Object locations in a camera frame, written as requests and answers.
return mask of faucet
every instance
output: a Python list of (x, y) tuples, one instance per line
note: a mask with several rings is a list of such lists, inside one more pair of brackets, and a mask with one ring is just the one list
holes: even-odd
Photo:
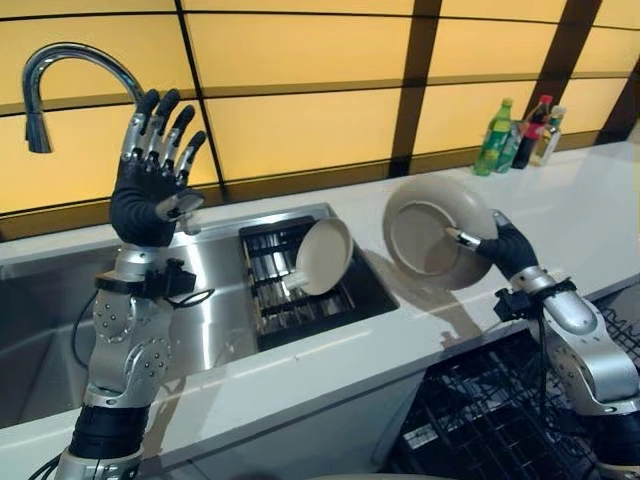
[(42, 116), (40, 79), (49, 65), (63, 58), (82, 58), (106, 68), (120, 80), (136, 104), (144, 96), (142, 87), (131, 72), (102, 50), (71, 42), (46, 45), (29, 57), (22, 71), (22, 95), (27, 114), (26, 140), (31, 152), (51, 153), (49, 136)]

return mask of plate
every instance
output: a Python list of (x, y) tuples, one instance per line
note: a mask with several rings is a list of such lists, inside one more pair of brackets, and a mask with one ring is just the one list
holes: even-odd
[(353, 238), (338, 218), (316, 222), (302, 239), (296, 256), (296, 271), (284, 277), (287, 289), (300, 288), (309, 295), (322, 295), (343, 277), (351, 256)]
[(423, 286), (469, 287), (486, 275), (491, 262), (456, 244), (446, 227), (481, 238), (498, 236), (482, 197), (443, 176), (411, 179), (387, 202), (384, 239), (398, 267)]

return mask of sink drain rack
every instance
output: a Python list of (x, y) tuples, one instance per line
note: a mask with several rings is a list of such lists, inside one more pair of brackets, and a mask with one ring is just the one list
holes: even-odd
[(240, 230), (260, 350), (397, 308), (357, 247), (345, 276), (328, 292), (287, 289), (283, 278), (295, 271), (300, 244), (315, 223), (304, 216)]

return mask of black robotic glove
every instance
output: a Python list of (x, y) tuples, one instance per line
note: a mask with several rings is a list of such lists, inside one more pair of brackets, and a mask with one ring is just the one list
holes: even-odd
[(138, 104), (122, 145), (111, 196), (113, 228), (123, 242), (142, 247), (168, 246), (176, 220), (204, 201), (200, 193), (186, 188), (195, 155), (206, 139), (204, 132), (197, 132), (176, 160), (195, 111), (185, 107), (163, 138), (180, 95), (173, 89), (159, 100), (158, 92), (149, 90)]
[(525, 268), (538, 266), (533, 247), (522, 232), (498, 210), (493, 211), (493, 218), (498, 227), (498, 238), (494, 240), (477, 238), (457, 229), (448, 231), (459, 244), (495, 263), (507, 280)]

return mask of dish rack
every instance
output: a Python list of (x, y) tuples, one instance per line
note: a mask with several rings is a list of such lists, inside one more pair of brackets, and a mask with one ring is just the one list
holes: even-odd
[(398, 308), (357, 245), (344, 277), (328, 292), (287, 289), (283, 277), (295, 271), (300, 244), (315, 223), (304, 216), (239, 232), (260, 351)]
[[(640, 366), (640, 331), (602, 309), (611, 337)], [(559, 379), (547, 377), (539, 416), (539, 346), (521, 331), (425, 373), (388, 463), (393, 473), (460, 480), (597, 479), (583, 431)]]

